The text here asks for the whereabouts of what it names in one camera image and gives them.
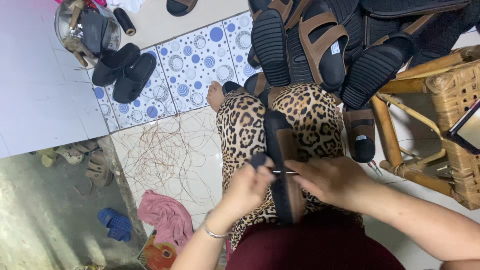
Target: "maroon shirt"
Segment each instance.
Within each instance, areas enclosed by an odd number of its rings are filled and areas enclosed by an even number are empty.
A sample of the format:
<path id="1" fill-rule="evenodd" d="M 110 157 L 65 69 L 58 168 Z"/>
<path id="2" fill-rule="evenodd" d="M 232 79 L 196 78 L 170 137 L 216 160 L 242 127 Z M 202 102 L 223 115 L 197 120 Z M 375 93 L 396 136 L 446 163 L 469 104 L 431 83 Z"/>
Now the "maroon shirt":
<path id="1" fill-rule="evenodd" d="M 295 225 L 247 227 L 226 270 L 405 270 L 360 225 L 321 218 L 314 213 Z"/>

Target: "black thread spool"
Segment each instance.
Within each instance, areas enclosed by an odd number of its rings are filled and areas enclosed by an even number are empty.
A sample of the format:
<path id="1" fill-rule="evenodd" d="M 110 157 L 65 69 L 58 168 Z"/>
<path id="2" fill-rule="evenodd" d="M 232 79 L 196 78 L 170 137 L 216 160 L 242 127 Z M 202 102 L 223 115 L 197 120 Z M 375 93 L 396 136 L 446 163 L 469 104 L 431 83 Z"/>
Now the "black thread spool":
<path id="1" fill-rule="evenodd" d="M 123 31 L 129 35 L 133 36 L 137 33 L 137 29 L 133 26 L 132 21 L 128 17 L 127 13 L 122 8 L 116 8 L 113 10 L 113 15 L 117 18 L 120 26 L 122 27 Z"/>

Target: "white tag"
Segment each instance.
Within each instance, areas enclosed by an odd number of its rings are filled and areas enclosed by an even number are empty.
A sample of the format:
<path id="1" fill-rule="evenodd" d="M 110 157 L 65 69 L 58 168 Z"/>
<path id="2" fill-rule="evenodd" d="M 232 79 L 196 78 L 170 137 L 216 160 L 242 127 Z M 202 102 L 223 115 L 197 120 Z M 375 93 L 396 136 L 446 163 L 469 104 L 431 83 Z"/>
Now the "white tag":
<path id="1" fill-rule="evenodd" d="M 335 41 L 335 43 L 330 46 L 330 50 L 332 51 L 332 55 L 340 52 L 340 46 L 338 45 L 338 41 Z"/>

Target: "leopard print fabric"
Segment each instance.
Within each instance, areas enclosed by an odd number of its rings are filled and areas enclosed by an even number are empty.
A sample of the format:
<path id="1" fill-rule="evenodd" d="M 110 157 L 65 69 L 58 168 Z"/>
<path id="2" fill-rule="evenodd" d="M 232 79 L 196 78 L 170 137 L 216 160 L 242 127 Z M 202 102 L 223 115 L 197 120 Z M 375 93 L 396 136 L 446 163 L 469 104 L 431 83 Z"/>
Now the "leopard print fabric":
<path id="1" fill-rule="evenodd" d="M 300 83 L 285 87 L 274 99 L 272 109 L 286 115 L 302 160 L 313 156 L 333 158 L 343 155 L 335 101 L 319 85 Z M 235 170 L 249 162 L 253 154 L 265 152 L 264 113 L 265 106 L 251 94 L 236 90 L 225 96 L 216 117 L 222 140 L 224 193 Z M 303 191 L 303 195 L 307 199 L 305 214 L 331 207 L 307 191 Z M 232 250 L 237 247 L 247 226 L 276 220 L 269 189 L 263 204 L 232 227 L 229 237 Z"/>

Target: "phone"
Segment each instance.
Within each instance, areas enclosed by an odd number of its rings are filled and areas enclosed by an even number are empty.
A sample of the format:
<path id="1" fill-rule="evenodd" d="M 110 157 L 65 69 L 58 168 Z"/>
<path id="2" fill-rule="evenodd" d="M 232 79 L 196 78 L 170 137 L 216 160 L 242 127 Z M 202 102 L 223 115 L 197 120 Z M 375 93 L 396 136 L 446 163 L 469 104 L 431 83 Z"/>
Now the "phone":
<path id="1" fill-rule="evenodd" d="M 480 154 L 480 99 L 448 131 L 447 137 L 474 155 Z"/>

